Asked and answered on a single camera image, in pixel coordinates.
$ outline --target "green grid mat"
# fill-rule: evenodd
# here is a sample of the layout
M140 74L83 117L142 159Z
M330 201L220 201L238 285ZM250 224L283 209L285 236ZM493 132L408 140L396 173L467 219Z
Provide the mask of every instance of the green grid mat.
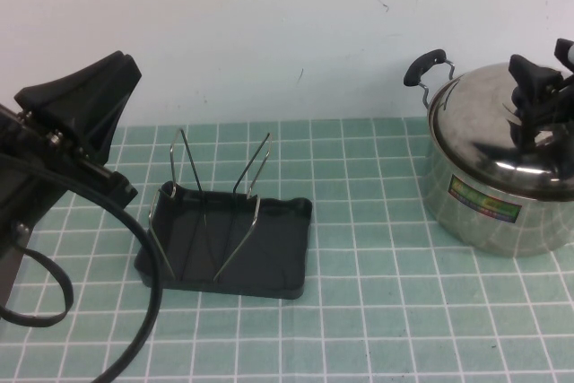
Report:
M232 188L273 134L256 191L313 200L305 293L266 300L165 291L152 336L120 380L574 382L574 247L507 259L444 232L423 210L417 183L430 144L424 118L184 129L202 185L218 190ZM115 136L109 166L140 192L127 211L144 226L153 194L171 177L175 131L129 127ZM183 144L175 150L179 181L193 186ZM70 274L74 310L48 329L0 322L0 382L92 380L142 322L149 291L133 268L138 246L100 208L69 194L30 245ZM52 282L25 258L9 305L59 311Z

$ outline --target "black cord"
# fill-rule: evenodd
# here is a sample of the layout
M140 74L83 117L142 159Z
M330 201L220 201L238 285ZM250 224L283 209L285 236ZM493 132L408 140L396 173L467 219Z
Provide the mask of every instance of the black cord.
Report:
M84 197L89 201L92 201L94 204L101 206L104 210L124 223L124 225L135 235L138 241L140 241L142 248L147 252L148 256L152 260L152 288L150 303L145 314L145 318L143 319L143 323L140 326L140 329L137 331L137 334L135 335L132 343L128 345L126 350L117 359L117 361L115 361L107 370L101 373L99 377L93 380L93 383L109 383L113 381L134 360L135 356L140 352L140 350L142 350L142 347L145 345L145 341L152 332L153 324L158 317L158 313L160 312L162 294L161 260L157 246L144 231L144 228L142 228L142 226L140 226L140 224L131 215L126 213L119 205L104 195L101 195L95 190L86 187L82 183L56 174L50 170L39 168L29 162L22 161L20 159L16 159L1 153L0 167L24 172L49 183L64 187L76 193L78 196Z
M28 237L28 239L30 238L30 230L28 228L24 230L18 227L17 222L13 222L13 238L11 238L12 247L23 255L38 262L54 277L64 294L64 311L52 316L30 316L16 313L0 305L0 318L3 318L6 322L19 326L51 327L64 320L68 312L74 306L74 286L72 285L68 274L66 274L62 267L56 262L36 250L30 250L29 248L22 247L18 244L18 238L20 238L22 234Z

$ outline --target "stainless steel pot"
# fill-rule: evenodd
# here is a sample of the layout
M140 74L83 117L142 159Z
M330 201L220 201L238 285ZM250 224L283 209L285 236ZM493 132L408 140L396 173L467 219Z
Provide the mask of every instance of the stainless steel pot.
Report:
M574 72L572 42L556 56ZM422 75L451 66L427 103ZM422 197L464 243L505 256L531 256L574 239L574 81L513 56L453 79L442 50L419 57L404 77L421 86L432 146Z

